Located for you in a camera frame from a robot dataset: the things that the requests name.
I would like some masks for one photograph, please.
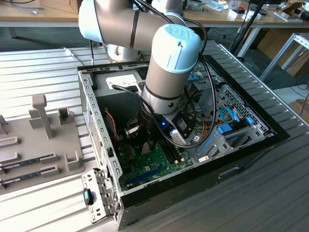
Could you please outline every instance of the aluminum extrusion table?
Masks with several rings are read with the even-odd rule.
[[[90,65],[90,50],[73,52]],[[212,55],[291,138],[261,154],[249,169],[122,231],[305,231],[309,226],[309,128],[223,46],[208,41]],[[95,63],[107,63],[95,49]],[[30,95],[44,93],[47,111],[67,106],[75,113],[86,171],[96,167],[82,116],[76,67],[63,49],[0,53],[0,113],[25,117]],[[82,195],[81,174],[0,196],[0,230],[116,231],[112,218],[92,225]]]

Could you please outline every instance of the motherboard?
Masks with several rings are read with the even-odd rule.
[[[118,146],[117,157],[123,170],[119,178],[122,190],[156,180],[193,165],[187,152],[164,141],[155,143],[150,153],[142,155],[140,146],[123,141]]]

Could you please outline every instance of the gray floor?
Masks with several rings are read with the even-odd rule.
[[[217,32],[227,36],[224,38],[222,35],[216,34],[214,30],[210,30],[208,40],[215,40],[225,47],[229,47],[236,36],[236,29],[234,28],[219,29]],[[12,39],[7,28],[0,28],[0,52],[89,46],[88,40],[82,37],[78,28],[16,28],[16,34],[18,38]],[[245,65],[257,76],[262,74],[270,62],[271,60],[258,49],[249,49],[245,56]],[[296,78],[282,71],[279,66],[269,75],[269,79],[273,79],[268,83],[272,89],[290,87],[297,84]],[[309,81],[309,74],[300,76],[297,79],[298,84]]]

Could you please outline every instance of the sticker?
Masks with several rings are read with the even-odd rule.
[[[17,182],[17,181],[20,181],[21,179],[20,178],[17,178],[17,179],[14,179],[14,180],[8,180],[8,181],[5,181],[5,182],[2,182],[3,185],[7,185],[7,184],[10,184],[12,182]]]
[[[11,165],[11,166],[7,166],[7,167],[3,167],[3,169],[10,169],[10,168],[15,168],[15,167],[19,167],[20,164],[14,164],[14,165]]]
[[[198,161],[203,162],[203,161],[208,160],[208,159],[209,159],[208,156],[204,156],[204,157],[198,159]]]
[[[199,141],[199,136],[197,136],[197,135],[194,136],[193,140],[198,142]]]
[[[106,78],[106,82],[110,89],[113,89],[112,85],[118,85],[122,87],[136,86],[136,78],[133,74],[108,77]]]

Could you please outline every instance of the green circuit board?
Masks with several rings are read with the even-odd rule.
[[[119,178],[122,190],[134,188],[193,165],[186,151],[176,151],[181,159],[171,163],[159,143],[146,155],[141,154],[139,146],[121,144],[117,156],[123,170],[123,175]]]

